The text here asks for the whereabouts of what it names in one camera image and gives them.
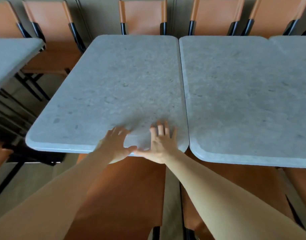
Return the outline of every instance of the left hand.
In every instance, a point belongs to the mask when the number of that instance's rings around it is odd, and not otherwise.
[[[93,153],[103,153],[110,161],[120,161],[137,149],[137,146],[124,147],[126,136],[129,130],[123,127],[115,127],[106,133],[106,136],[99,141]]]

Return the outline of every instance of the right hand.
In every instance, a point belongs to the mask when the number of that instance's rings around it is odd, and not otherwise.
[[[170,138],[170,128],[167,121],[164,126],[161,122],[157,122],[158,135],[156,129],[151,125],[151,149],[147,151],[135,150],[134,154],[140,157],[145,157],[156,163],[165,163],[166,160],[176,156],[179,153],[176,142],[176,128],[173,131],[172,138]]]

